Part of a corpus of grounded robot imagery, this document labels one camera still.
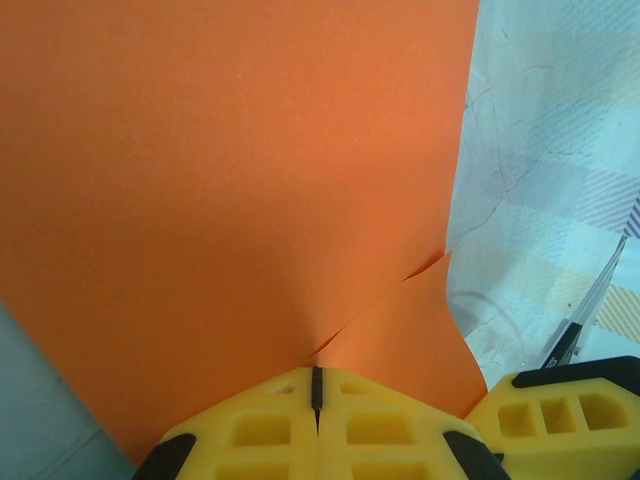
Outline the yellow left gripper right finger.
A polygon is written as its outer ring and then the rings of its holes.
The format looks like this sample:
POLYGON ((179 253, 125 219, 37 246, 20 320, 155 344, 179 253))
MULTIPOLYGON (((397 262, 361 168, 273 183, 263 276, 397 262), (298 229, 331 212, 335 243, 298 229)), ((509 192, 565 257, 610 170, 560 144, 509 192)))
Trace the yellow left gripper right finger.
POLYGON ((470 423, 344 369, 312 369, 318 479, 508 479, 470 423))

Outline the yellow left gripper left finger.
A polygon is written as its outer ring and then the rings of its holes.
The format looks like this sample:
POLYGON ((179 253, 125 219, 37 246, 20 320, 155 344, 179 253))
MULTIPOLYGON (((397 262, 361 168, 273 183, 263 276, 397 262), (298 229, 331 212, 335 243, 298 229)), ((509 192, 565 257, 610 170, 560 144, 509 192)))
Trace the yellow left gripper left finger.
POLYGON ((320 368, 263 382, 167 431, 135 479, 316 479, 320 368))

